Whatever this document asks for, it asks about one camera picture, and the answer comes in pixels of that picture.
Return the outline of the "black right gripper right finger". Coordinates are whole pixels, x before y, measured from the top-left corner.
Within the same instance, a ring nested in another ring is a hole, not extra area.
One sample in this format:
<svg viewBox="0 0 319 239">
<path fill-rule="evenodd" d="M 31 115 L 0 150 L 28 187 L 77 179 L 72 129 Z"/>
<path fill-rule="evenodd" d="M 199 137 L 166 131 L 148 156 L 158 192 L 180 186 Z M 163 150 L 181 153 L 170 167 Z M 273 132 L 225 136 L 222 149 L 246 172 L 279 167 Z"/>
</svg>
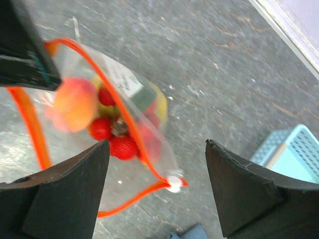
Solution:
<svg viewBox="0 0 319 239">
<path fill-rule="evenodd" d="M 212 139 L 205 157 L 225 238 L 318 238 L 318 184 L 271 171 Z"/>
</svg>

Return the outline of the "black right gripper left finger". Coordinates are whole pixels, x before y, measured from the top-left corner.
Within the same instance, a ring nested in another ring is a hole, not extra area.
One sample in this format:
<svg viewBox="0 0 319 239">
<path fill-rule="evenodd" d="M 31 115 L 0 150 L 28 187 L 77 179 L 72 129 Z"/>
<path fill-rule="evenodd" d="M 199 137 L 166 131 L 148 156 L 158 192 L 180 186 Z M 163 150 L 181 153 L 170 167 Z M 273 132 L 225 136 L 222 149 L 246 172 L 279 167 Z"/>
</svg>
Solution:
<svg viewBox="0 0 319 239">
<path fill-rule="evenodd" d="M 91 239 L 109 166 L 100 141 L 46 170 L 0 185 L 2 239 Z"/>
</svg>

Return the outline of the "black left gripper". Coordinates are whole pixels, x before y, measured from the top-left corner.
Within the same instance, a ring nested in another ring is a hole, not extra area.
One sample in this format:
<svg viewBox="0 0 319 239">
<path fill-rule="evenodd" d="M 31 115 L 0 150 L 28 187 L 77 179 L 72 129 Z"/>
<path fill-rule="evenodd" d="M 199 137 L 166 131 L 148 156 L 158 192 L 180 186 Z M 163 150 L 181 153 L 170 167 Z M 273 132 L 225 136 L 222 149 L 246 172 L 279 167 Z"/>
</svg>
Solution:
<svg viewBox="0 0 319 239">
<path fill-rule="evenodd" d="M 0 86 L 55 91 L 60 74 L 22 0 L 0 2 Z"/>
</svg>

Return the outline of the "orange peach fruit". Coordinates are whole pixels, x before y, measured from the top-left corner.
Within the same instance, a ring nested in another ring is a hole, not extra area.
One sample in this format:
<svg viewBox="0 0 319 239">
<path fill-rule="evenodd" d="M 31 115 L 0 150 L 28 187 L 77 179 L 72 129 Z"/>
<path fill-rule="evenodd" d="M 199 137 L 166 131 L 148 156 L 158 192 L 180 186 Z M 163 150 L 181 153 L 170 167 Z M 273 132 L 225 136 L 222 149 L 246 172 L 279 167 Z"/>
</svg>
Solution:
<svg viewBox="0 0 319 239">
<path fill-rule="evenodd" d="M 96 115 L 97 90 L 82 77 L 65 77 L 53 97 L 45 116 L 60 131 L 78 132 L 85 129 Z"/>
</svg>

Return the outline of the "clear zip bag orange zipper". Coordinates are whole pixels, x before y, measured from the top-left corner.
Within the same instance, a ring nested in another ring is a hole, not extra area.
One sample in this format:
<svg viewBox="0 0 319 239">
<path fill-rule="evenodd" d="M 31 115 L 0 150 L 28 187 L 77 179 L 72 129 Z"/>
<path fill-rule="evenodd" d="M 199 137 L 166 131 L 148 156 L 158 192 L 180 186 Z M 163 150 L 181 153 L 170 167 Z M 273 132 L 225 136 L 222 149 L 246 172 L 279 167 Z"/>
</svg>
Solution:
<svg viewBox="0 0 319 239">
<path fill-rule="evenodd" d="M 144 196 L 188 185 L 165 138 L 161 90 L 111 57 L 69 38 L 45 42 L 61 84 L 55 91 L 7 86 L 41 170 L 91 151 L 108 165 L 97 216 L 114 215 Z"/>
</svg>

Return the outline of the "red cherry bunch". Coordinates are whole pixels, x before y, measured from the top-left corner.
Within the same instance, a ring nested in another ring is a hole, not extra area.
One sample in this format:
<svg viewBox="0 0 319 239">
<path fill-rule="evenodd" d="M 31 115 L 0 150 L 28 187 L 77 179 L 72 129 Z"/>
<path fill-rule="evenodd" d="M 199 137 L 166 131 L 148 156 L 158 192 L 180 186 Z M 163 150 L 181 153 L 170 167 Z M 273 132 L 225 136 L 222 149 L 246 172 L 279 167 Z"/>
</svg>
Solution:
<svg viewBox="0 0 319 239">
<path fill-rule="evenodd" d="M 140 152 L 109 90 L 103 84 L 98 86 L 97 90 L 99 100 L 98 113 L 97 117 L 88 126 L 88 133 L 94 140 L 108 140 L 111 156 L 123 161 L 137 157 L 141 163 L 146 164 L 145 157 Z M 148 88 L 145 93 L 135 95 L 134 100 L 136 106 L 145 117 L 156 128 L 159 128 L 161 121 L 155 114 L 155 91 Z"/>
</svg>

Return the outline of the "yellow mango fruit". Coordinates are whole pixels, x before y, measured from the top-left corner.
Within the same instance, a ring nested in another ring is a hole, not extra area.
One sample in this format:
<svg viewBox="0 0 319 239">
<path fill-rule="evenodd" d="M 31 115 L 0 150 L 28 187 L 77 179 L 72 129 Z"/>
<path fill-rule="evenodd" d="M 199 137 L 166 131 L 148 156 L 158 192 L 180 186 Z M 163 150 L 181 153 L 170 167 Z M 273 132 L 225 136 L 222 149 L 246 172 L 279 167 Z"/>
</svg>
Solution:
<svg viewBox="0 0 319 239">
<path fill-rule="evenodd" d="M 167 99 L 163 92 L 159 89 L 158 86 L 156 86 L 154 83 L 151 83 L 151 88 L 155 91 L 156 93 L 156 108 L 155 108 L 155 114 L 158 116 L 160 119 L 161 127 L 164 127 L 167 123 L 167 114 L 168 114 L 168 109 L 167 109 Z"/>
</svg>

